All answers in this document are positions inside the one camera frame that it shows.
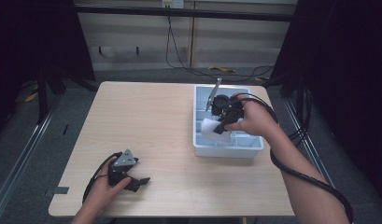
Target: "dark floor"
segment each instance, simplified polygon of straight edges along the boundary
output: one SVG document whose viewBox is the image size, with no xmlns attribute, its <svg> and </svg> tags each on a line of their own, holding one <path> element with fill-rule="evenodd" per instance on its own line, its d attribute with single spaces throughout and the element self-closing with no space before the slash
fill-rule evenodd
<svg viewBox="0 0 382 224">
<path fill-rule="evenodd" d="M 252 75 L 249 68 L 236 69 L 237 73 Z M 192 75 L 183 69 L 134 70 L 96 73 L 99 85 L 105 80 L 114 81 L 146 81 L 146 82 L 185 82 L 185 83 L 215 83 L 216 79 Z M 235 81 L 244 77 L 230 77 Z M 17 172 L 19 180 L 14 183 L 14 190 L 7 201 L 3 203 L 4 210 L 0 213 L 0 223 L 68 223 L 71 218 L 51 217 L 48 212 L 51 197 L 44 196 L 47 189 L 58 185 L 67 160 L 75 145 L 83 122 L 92 105 L 95 92 L 87 91 L 70 80 L 65 80 L 67 91 L 63 96 L 52 96 L 50 104 L 57 102 L 49 125 L 30 155 L 25 161 L 24 170 Z M 252 77 L 241 82 L 228 82 L 235 85 L 258 85 Z M 281 127 L 292 133 L 295 128 L 290 121 L 284 105 L 285 99 L 279 94 L 280 87 L 268 89 L 274 109 Z M 7 182 L 7 176 L 13 174 L 13 167 L 22 154 L 29 138 L 35 131 L 38 119 L 38 101 L 31 103 L 18 102 L 17 106 L 0 132 L 0 194 Z M 348 198 L 354 209 L 355 223 L 382 223 L 382 200 L 376 194 L 365 176 L 348 159 L 340 144 L 332 139 L 331 132 L 324 118 L 313 105 L 309 135 L 318 150 L 332 182 Z M 99 218 L 96 223 L 107 223 L 109 218 Z M 117 223 L 147 223 L 149 220 L 131 218 L 118 219 Z M 191 223 L 236 223 L 242 218 L 196 218 Z M 281 224 L 297 223 L 295 217 L 248 217 L 248 223 Z"/>
</svg>

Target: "wooden table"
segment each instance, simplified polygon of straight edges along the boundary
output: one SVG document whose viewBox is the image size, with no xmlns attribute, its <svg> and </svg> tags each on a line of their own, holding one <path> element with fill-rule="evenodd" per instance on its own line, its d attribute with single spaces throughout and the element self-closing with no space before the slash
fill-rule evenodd
<svg viewBox="0 0 382 224">
<path fill-rule="evenodd" d="M 136 193 L 124 190 L 107 217 L 293 216 L 269 146 L 254 159 L 194 156 L 193 84 L 105 82 L 100 86 L 49 212 L 71 217 L 95 170 L 114 152 L 132 150 L 129 172 L 150 177 Z M 247 86 L 270 104 L 266 90 Z"/>
</svg>

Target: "person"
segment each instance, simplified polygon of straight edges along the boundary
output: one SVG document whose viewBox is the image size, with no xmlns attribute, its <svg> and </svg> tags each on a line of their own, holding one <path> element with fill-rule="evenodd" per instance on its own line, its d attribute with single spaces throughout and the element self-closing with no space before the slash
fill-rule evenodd
<svg viewBox="0 0 382 224">
<path fill-rule="evenodd" d="M 225 125 L 228 131 L 243 131 L 262 136 L 271 146 L 276 158 L 285 166 L 327 183 L 325 178 L 299 152 L 284 131 L 276 124 L 266 109 L 255 102 L 243 101 L 245 116 L 242 121 Z M 107 163 L 101 175 L 107 173 Z M 281 172 L 290 203 L 300 223 L 348 223 L 343 205 L 331 193 L 309 184 L 298 177 Z M 73 223 L 92 223 L 100 210 L 107 206 L 129 183 L 123 179 L 117 186 L 110 187 L 106 176 L 98 178 L 85 203 L 74 218 Z"/>
</svg>

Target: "person's right hand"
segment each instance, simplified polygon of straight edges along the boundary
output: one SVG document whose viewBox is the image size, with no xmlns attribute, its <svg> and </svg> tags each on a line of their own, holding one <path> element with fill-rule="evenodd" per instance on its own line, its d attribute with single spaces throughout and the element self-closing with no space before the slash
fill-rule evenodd
<svg viewBox="0 0 382 224">
<path fill-rule="evenodd" d="M 236 96 L 238 99 L 246 98 L 245 94 Z M 272 116 L 262 106 L 252 101 L 243 101 L 245 115 L 242 121 L 227 124 L 228 131 L 243 131 L 251 135 L 265 136 L 272 127 L 277 126 Z"/>
</svg>

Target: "wall socket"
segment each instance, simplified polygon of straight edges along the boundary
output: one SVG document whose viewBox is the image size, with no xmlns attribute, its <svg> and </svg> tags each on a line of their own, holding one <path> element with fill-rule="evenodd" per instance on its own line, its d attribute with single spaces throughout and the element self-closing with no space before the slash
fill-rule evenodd
<svg viewBox="0 0 382 224">
<path fill-rule="evenodd" d="M 162 0 L 164 8 L 184 8 L 184 0 Z"/>
</svg>

